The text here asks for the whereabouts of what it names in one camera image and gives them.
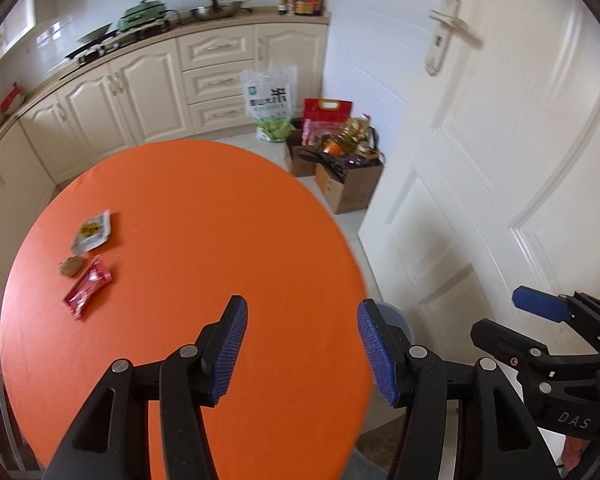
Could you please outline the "person's right hand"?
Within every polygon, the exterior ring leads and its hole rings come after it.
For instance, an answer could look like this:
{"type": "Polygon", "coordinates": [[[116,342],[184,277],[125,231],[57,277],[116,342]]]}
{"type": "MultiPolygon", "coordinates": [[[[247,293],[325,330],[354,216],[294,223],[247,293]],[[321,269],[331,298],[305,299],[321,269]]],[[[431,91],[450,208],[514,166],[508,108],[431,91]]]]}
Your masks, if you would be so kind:
{"type": "Polygon", "coordinates": [[[588,440],[582,440],[575,437],[566,437],[562,454],[560,454],[560,464],[564,471],[570,472],[580,464],[580,460],[586,448],[588,440]]]}

